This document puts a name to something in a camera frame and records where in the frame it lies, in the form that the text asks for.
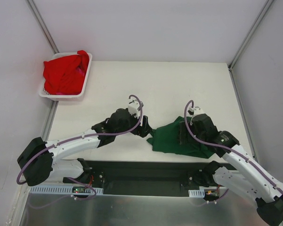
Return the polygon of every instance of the white table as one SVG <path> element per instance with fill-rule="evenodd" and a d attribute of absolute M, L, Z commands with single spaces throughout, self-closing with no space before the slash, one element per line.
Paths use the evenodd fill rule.
<path fill-rule="evenodd" d="M 60 101 L 49 139 L 78 134 L 127 107 L 130 94 L 144 103 L 150 126 L 157 127 L 183 116 L 193 99 L 212 118 L 219 130 L 231 132 L 249 153 L 234 88 L 225 63 L 92 62 L 81 102 Z M 66 159 L 94 161 L 225 162 L 214 154 L 209 159 L 160 153 L 132 134 L 116 137 L 109 145 L 86 150 Z"/>

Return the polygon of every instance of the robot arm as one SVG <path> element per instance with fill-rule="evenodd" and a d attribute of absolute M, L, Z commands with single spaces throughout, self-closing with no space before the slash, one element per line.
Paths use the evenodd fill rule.
<path fill-rule="evenodd" d="M 266 223 L 279 225 L 283 221 L 283 183 L 264 170 L 232 134 L 218 131 L 211 118 L 201 108 L 192 106 L 187 112 L 191 114 L 192 119 L 189 124 L 185 121 L 185 129 L 192 137 L 186 137 L 187 132 L 180 126 L 180 142 L 196 140 L 205 144 L 240 173 L 232 173 L 216 161 L 212 161 L 193 176 L 193 181 L 201 186 L 209 186 L 213 182 L 227 187 L 255 203 L 258 214 Z"/>
<path fill-rule="evenodd" d="M 90 169 L 83 159 L 62 159 L 83 150 L 107 145 L 116 136 L 128 131 L 145 137 L 152 129 L 146 116 L 143 116 L 140 125 L 142 105 L 139 100 L 129 98 L 128 108 L 118 109 L 110 118 L 78 135 L 52 141 L 43 141 L 41 137 L 33 139 L 17 159 L 27 184 L 35 186 L 48 178 L 70 177 L 81 182 L 90 180 Z"/>

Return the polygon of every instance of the white basket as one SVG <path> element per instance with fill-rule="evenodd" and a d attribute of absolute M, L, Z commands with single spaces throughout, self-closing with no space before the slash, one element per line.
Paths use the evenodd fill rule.
<path fill-rule="evenodd" d="M 64 57 L 64 56 L 69 56 L 69 55 L 77 55 L 77 53 L 56 53 L 53 55 L 52 60 L 60 58 L 60 57 Z M 89 63 L 88 63 L 88 68 L 87 68 L 87 72 L 85 75 L 85 81 L 83 84 L 83 88 L 81 89 L 81 93 L 78 95 L 50 95 L 44 88 L 44 84 L 45 84 L 45 78 L 43 77 L 42 83 L 40 85 L 39 88 L 39 95 L 41 97 L 47 97 L 49 99 L 52 99 L 54 101 L 60 101 L 60 100 L 82 100 L 84 97 L 84 92 L 85 92 L 85 88 L 86 88 L 86 83 L 87 83 L 87 79 L 89 76 L 89 71 L 90 71 L 90 65 L 91 65 L 91 60 L 92 60 L 92 55 L 90 53 L 88 53 L 89 55 Z"/>

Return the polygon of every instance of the red cloth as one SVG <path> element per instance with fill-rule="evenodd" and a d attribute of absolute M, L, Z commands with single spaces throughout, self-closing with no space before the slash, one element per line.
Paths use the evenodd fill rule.
<path fill-rule="evenodd" d="M 44 88 L 52 95 L 77 95 L 81 93 L 89 63 L 89 55 L 77 51 L 78 55 L 44 61 Z"/>

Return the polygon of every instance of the metal panel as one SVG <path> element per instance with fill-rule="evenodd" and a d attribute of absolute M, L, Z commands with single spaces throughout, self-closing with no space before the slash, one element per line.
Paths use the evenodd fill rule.
<path fill-rule="evenodd" d="M 46 24 L 44 23 L 42 15 L 40 14 L 34 0 L 26 0 L 26 2 L 28 4 L 28 7 L 30 8 L 30 10 L 32 11 L 37 23 L 39 24 L 45 38 L 47 39 L 47 42 L 48 42 L 49 46 L 51 47 L 52 51 L 54 53 L 58 53 L 59 52 L 58 48 L 57 48 L 54 40 L 52 39 L 51 34 L 50 34 Z M 52 126 L 52 122 L 53 122 L 53 119 L 55 117 L 57 105 L 58 105 L 58 101 L 52 101 L 51 102 L 50 110 L 49 110 L 49 113 L 46 117 L 45 125 L 44 125 L 44 128 L 42 130 L 42 134 L 41 134 L 41 137 L 42 137 L 43 140 L 48 140 L 50 129 L 51 129 L 51 126 Z"/>
<path fill-rule="evenodd" d="M 17 157 L 40 136 L 49 111 L 37 90 L 52 54 L 26 2 L 0 0 L 0 226 L 14 211 Z"/>
<path fill-rule="evenodd" d="M 244 123 L 246 135 L 247 135 L 247 138 L 248 138 L 248 141 L 249 141 L 249 146 L 250 146 L 250 149 L 251 149 L 251 152 L 252 152 L 252 157 L 254 158 L 254 160 L 257 161 L 257 157 L 256 157 L 256 153 L 255 153 L 255 147 L 254 147 L 254 144 L 253 144 L 252 136 L 251 136 L 251 133 L 249 131 L 249 126 L 248 126 L 247 120 L 245 118 L 245 110 L 244 110 L 243 105 L 242 105 L 241 95 L 239 93 L 239 90 L 238 90 L 238 88 L 236 86 L 236 82 L 234 80 L 234 76 L 233 76 L 234 72 L 232 70 L 229 70 L 229 73 L 230 73 L 230 78 L 231 78 L 231 81 L 232 81 L 232 85 L 234 87 L 234 92 L 235 92 L 236 100 L 237 100 L 237 103 L 238 103 L 239 108 L 240 108 L 240 112 L 241 112 L 242 120 L 243 120 L 243 123 Z"/>
<path fill-rule="evenodd" d="M 60 195 L 30 195 L 33 206 Z M 40 210 L 26 206 L 21 226 L 265 226 L 248 202 L 229 192 L 217 204 L 203 199 L 101 195 L 89 201 L 64 198 Z"/>

